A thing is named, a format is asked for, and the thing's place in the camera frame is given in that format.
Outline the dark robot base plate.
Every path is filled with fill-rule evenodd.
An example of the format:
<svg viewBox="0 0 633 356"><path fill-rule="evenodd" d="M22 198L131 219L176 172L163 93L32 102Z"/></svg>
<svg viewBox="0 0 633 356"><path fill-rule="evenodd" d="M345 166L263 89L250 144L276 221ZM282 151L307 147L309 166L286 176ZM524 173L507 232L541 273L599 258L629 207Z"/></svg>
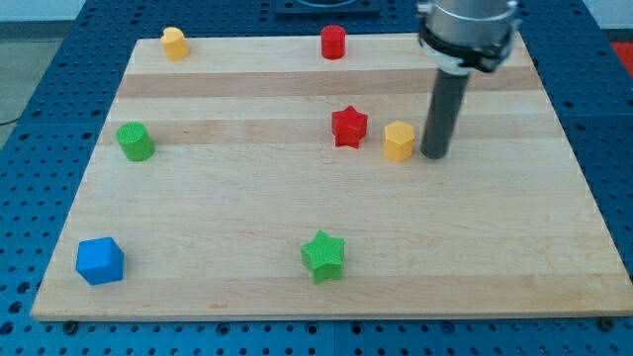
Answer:
<svg viewBox="0 0 633 356"><path fill-rule="evenodd" d="M377 15L381 0L275 0L275 16Z"/></svg>

